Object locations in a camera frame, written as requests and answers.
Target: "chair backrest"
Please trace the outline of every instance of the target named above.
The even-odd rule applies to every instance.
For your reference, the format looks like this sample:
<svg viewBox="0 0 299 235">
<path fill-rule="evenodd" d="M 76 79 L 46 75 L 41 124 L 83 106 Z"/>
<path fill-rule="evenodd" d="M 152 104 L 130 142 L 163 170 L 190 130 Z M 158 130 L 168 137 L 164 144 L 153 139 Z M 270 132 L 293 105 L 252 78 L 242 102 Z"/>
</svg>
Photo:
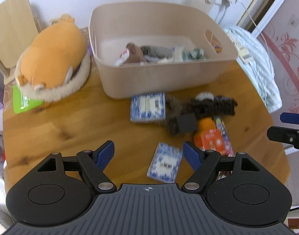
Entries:
<svg viewBox="0 0 299 235">
<path fill-rule="evenodd" d="M 37 35 L 29 0 L 6 0 L 0 4 L 0 67 L 4 66 L 0 69 L 6 77 Z"/>
</svg>

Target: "wooden table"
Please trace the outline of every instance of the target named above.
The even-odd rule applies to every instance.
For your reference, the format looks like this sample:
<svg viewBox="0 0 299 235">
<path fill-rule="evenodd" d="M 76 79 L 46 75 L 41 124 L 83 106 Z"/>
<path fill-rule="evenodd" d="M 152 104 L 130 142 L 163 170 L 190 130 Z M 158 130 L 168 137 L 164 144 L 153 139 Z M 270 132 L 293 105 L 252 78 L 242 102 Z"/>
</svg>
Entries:
<svg viewBox="0 0 299 235">
<path fill-rule="evenodd" d="M 172 94 L 187 99 L 202 91 L 238 101 L 235 117 L 224 118 L 234 152 L 249 153 L 285 183 L 290 168 L 283 147 L 266 137 L 272 119 L 240 66 L 234 62 L 211 84 Z M 72 156 L 85 149 L 95 150 L 107 140 L 114 141 L 115 156 L 104 172 L 117 186 L 159 183 L 146 177 L 157 144 L 181 148 L 185 140 L 192 139 L 191 135 L 170 137 L 165 128 L 155 124 L 130 122 L 130 100 L 107 97 L 97 70 L 80 91 L 57 103 L 19 115 L 9 107 L 3 113 L 3 128 L 6 190 L 51 152 Z M 176 182 L 182 185 L 192 173 L 183 158 Z"/>
</svg>

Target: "beige storage bin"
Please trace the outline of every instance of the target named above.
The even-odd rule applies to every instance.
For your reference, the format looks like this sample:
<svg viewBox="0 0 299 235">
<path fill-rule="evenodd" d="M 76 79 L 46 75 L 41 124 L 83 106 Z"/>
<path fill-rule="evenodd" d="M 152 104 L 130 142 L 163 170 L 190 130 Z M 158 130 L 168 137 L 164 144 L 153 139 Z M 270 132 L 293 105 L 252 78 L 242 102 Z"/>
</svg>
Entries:
<svg viewBox="0 0 299 235">
<path fill-rule="evenodd" d="M 89 36 L 103 89 L 113 99 L 207 84 L 238 56 L 229 37 L 208 15 L 179 4 L 124 2 L 98 6 L 92 12 Z M 170 48 L 183 45 L 187 51 L 203 48 L 207 60 L 113 67 L 129 42 Z"/>
</svg>

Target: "blue and white packet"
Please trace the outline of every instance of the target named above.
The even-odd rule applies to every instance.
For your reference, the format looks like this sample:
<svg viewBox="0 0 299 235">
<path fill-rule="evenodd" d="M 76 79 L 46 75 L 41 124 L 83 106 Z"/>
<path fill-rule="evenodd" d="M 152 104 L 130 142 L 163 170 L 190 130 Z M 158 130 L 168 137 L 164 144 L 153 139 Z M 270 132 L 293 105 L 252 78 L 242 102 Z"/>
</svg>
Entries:
<svg viewBox="0 0 299 235">
<path fill-rule="evenodd" d="M 165 93 L 132 96 L 130 120 L 152 122 L 166 119 Z"/>
<path fill-rule="evenodd" d="M 159 143 L 147 171 L 147 177 L 164 183 L 174 183 L 182 154 L 183 152 L 177 147 Z"/>
</svg>

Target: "white logo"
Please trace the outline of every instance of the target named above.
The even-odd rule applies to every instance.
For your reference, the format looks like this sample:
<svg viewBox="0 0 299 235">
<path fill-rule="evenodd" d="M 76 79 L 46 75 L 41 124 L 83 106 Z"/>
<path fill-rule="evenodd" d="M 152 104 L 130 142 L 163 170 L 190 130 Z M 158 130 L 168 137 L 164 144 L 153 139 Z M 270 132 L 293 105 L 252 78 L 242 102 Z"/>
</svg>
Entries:
<svg viewBox="0 0 299 235">
<path fill-rule="evenodd" d="M 148 186 L 148 187 L 146 187 L 146 188 L 143 188 L 145 191 L 151 191 L 151 190 L 153 190 L 154 188 L 152 188 L 152 187 L 150 187 L 150 186 Z"/>
</svg>

